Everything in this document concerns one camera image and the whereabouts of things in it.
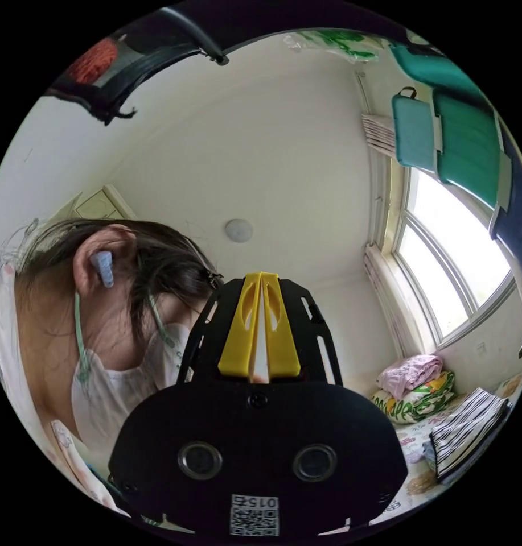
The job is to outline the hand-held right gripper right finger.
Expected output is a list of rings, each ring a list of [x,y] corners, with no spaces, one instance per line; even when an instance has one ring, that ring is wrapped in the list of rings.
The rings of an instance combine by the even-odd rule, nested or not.
[[[265,347],[269,380],[296,379],[301,373],[294,337],[277,274],[261,274]]]

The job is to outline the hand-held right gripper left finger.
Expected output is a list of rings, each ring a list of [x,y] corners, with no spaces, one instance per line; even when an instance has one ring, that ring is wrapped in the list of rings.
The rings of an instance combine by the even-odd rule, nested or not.
[[[218,364],[224,377],[254,377],[260,315],[261,273],[247,274],[241,282],[227,340]]]

